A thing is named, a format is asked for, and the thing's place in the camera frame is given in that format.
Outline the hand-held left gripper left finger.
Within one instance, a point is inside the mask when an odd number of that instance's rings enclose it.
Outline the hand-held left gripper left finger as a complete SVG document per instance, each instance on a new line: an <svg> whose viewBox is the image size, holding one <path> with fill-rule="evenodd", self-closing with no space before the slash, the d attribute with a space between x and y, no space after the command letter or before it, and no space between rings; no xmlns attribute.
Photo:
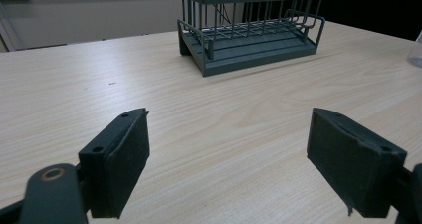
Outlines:
<svg viewBox="0 0 422 224"><path fill-rule="evenodd" d="M118 115L79 152L86 208L119 218L150 155L147 109Z"/></svg>

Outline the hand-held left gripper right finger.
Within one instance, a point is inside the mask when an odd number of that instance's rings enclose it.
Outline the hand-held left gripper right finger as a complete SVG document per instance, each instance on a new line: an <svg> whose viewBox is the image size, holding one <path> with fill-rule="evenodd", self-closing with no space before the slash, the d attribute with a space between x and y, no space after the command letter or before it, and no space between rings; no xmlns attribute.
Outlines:
<svg viewBox="0 0 422 224"><path fill-rule="evenodd" d="M314 108L307 155L350 212L387 216L404 149L341 113Z"/></svg>

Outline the clear plastic container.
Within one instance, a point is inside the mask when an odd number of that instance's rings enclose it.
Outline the clear plastic container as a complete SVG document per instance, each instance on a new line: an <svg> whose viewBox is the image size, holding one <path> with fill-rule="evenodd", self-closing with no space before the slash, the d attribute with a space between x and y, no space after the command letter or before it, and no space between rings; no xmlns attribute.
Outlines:
<svg viewBox="0 0 422 224"><path fill-rule="evenodd" d="M414 42L412 50L409 52L406 61L418 68L422 68L422 31Z"/></svg>

